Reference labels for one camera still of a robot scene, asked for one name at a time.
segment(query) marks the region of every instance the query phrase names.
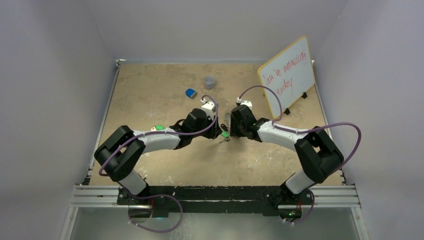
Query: clear plastic cup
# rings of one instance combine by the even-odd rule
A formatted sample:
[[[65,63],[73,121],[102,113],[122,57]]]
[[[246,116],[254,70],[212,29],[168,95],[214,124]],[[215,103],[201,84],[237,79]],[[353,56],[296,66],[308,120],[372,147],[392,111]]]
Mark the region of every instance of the clear plastic cup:
[[[215,86],[216,79],[214,76],[205,76],[203,79],[203,85],[205,89],[213,89]]]

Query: handwritten red text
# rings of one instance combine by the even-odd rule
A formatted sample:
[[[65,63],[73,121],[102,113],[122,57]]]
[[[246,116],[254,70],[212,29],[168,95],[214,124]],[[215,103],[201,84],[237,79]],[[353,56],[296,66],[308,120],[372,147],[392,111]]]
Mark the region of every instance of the handwritten red text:
[[[283,85],[280,88],[277,88],[277,90],[275,91],[279,96],[281,96],[285,90],[287,90],[288,88],[291,89],[291,95],[293,96],[293,79],[290,78],[290,81],[286,81],[284,79],[283,81]]]
[[[273,70],[274,70],[275,74],[277,74],[277,76],[281,76],[281,72],[280,72],[279,69],[277,69],[277,70],[273,69]]]
[[[299,63],[306,64],[306,53],[305,51],[302,51],[300,54],[296,55],[295,58],[290,60],[283,68],[284,72],[287,72],[290,70],[290,68],[296,66]]]
[[[269,75],[269,74],[268,74],[268,76],[262,75],[262,77],[263,77],[263,80],[266,82],[266,86],[267,87],[274,80],[274,76],[273,75]]]

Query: aluminum frame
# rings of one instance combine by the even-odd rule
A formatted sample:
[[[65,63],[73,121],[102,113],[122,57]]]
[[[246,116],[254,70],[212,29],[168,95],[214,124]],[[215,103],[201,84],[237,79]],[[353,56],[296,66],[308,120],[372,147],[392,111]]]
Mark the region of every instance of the aluminum frame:
[[[193,64],[199,62],[141,62],[141,61],[131,61],[127,62],[125,59],[118,59],[116,61],[116,72],[113,79],[112,87],[109,93],[107,106],[105,108],[103,119],[100,124],[98,131],[97,139],[94,146],[94,151],[98,148],[100,143],[100,137],[102,135],[103,127],[108,115],[109,107],[111,105],[112,96],[115,90],[115,85],[118,79],[120,69],[125,63],[140,63],[140,64]],[[260,64],[259,61],[229,61],[229,62],[219,62],[219,63],[244,63],[244,64]],[[318,96],[319,105],[324,117],[325,124],[328,124],[327,116],[324,110],[324,106],[321,101],[320,92],[315,82],[315,90]],[[332,138],[330,129],[328,129],[328,134]],[[93,173],[93,166],[95,163],[94,157],[91,158],[87,178],[90,178]],[[341,180],[343,185],[341,186],[314,186],[311,188],[312,192],[315,195],[315,205],[314,208],[350,208],[352,211],[354,225],[360,240],[369,240],[367,230],[363,221],[362,212],[361,212],[361,203],[358,198],[358,193],[354,185],[346,185],[344,173],[342,170],[339,170]],[[69,208],[65,217],[65,221],[62,227],[60,234],[60,240],[69,240],[71,239],[72,231],[74,228],[75,220],[78,215],[79,208],[128,208],[128,205],[117,205],[116,200],[118,199],[118,186],[75,186],[72,191],[72,196],[69,200]],[[279,205],[279,209],[293,208],[296,206],[292,205]],[[146,209],[149,208],[148,205],[132,205],[131,208]]]

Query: wooden table surface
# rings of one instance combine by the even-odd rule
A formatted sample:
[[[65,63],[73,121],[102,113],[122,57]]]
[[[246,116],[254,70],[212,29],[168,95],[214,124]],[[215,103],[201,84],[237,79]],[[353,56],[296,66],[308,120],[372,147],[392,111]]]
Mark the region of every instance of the wooden table surface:
[[[171,126],[184,119],[193,108],[199,108],[203,94],[209,94],[219,104],[219,123],[226,111],[233,109],[236,98],[248,87],[260,84],[257,75],[260,64],[124,64],[122,65],[110,108],[104,123],[100,143],[119,126],[132,130],[149,131],[155,125]],[[216,77],[216,85],[207,90],[203,78]],[[190,99],[185,91],[192,88],[197,96]],[[307,91],[291,107],[290,115],[278,122],[293,128],[313,128],[325,124],[317,92]],[[243,96],[253,104],[257,119],[272,119],[267,99],[261,88],[254,88]],[[179,150],[160,150],[144,154],[135,166],[147,177],[150,185],[201,186],[261,186],[280,185],[301,164],[294,151],[247,138],[232,139],[218,144],[223,138],[193,139]],[[98,175],[100,165],[95,162],[90,185],[117,185],[108,177]],[[341,185],[340,176],[331,175],[323,185]]]

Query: black metal bracket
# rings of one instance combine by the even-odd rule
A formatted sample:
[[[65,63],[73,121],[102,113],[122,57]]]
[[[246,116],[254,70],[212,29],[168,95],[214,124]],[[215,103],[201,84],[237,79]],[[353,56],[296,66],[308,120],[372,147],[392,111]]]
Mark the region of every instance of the black metal bracket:
[[[279,209],[282,205],[296,206],[312,204],[312,199],[304,190],[295,197],[287,197],[280,186],[148,186],[138,197],[166,194],[176,198],[185,213],[255,213],[263,216],[293,218],[302,215],[300,208]],[[119,189],[118,205],[149,205],[149,200],[139,200],[128,194],[125,188]],[[169,213],[179,213],[177,203],[167,197],[154,198],[153,218],[166,218]]]

